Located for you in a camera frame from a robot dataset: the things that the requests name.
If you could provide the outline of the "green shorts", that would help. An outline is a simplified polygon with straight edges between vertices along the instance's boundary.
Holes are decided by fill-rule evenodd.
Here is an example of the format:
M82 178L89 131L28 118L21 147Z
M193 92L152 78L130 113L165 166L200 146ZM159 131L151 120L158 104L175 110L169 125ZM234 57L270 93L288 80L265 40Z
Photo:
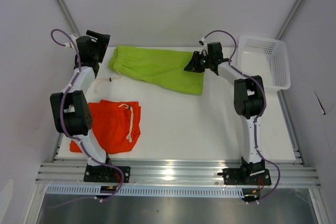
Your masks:
M201 95L204 74L184 71L192 55L188 51L117 46L108 67L134 80L180 93Z

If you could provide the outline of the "orange shorts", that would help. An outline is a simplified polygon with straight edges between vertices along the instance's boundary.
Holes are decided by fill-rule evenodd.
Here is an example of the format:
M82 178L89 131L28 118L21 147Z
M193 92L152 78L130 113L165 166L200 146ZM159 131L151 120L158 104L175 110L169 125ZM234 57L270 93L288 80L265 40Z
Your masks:
M90 102L92 130L108 154L130 152L140 137L141 106L138 101Z

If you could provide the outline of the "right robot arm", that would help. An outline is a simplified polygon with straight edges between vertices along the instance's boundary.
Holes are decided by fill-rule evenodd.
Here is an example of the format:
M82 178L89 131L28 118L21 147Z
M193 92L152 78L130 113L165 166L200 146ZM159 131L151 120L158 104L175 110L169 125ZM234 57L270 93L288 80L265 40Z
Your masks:
M203 73L211 70L233 85L233 105L243 127L243 154L238 170L240 179L251 184L266 172L265 160L259 149L261 142L261 116L266 108L266 96L261 76L249 76L224 58L219 42L199 42L200 51L194 51L186 72Z

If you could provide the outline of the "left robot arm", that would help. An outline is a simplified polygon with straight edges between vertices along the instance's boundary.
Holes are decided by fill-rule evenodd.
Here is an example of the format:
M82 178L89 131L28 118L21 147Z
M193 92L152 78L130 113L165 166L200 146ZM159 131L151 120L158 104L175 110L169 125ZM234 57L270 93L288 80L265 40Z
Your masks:
M70 81L61 92L50 96L55 128L80 148L87 157L88 166L97 166L95 175L102 182L108 182L114 176L114 169L107 163L108 154L93 133L93 117L86 93L97 78L110 36L87 30L85 35L76 37L58 28L50 35L56 44L76 53Z

